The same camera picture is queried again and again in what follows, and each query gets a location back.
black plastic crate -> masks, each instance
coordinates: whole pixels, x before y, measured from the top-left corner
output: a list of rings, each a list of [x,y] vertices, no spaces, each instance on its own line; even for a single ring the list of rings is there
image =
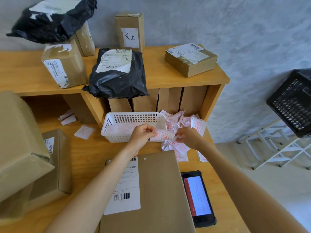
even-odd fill
[[[293,70],[267,104],[297,137],[311,136],[311,69]]]

red bar on screen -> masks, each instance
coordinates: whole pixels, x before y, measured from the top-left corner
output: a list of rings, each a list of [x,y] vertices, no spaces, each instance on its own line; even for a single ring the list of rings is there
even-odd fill
[[[196,216],[196,211],[195,211],[195,208],[194,208],[194,203],[193,203],[193,199],[192,199],[192,195],[191,195],[191,191],[190,191],[190,187],[189,187],[189,183],[188,183],[188,179],[187,178],[184,178],[184,183],[185,183],[185,187],[186,187],[188,202],[189,202],[189,205],[190,205],[191,215],[192,216]]]

person's right arm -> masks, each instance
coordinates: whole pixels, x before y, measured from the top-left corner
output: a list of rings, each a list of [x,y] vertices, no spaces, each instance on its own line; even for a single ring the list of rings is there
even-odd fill
[[[176,135],[181,136],[177,142],[199,151],[210,162],[251,232],[308,232],[281,204],[232,165],[194,128],[180,128]]]

smartphone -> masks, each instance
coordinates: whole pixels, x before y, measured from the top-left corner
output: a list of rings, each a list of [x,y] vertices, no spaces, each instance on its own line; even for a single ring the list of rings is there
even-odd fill
[[[208,198],[200,171],[182,172],[187,199],[195,227],[216,224],[216,218]]]

hand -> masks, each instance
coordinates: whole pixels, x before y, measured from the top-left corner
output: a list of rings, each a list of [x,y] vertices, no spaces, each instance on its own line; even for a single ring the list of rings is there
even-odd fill
[[[177,130],[175,136],[179,135],[177,138],[178,143],[184,143],[189,148],[198,150],[200,143],[204,142],[203,137],[197,132],[195,128],[183,127]]]
[[[135,127],[128,146],[133,149],[134,155],[138,154],[138,151],[147,143],[150,137],[157,136],[157,132],[153,132],[155,128],[149,124],[143,124]]]

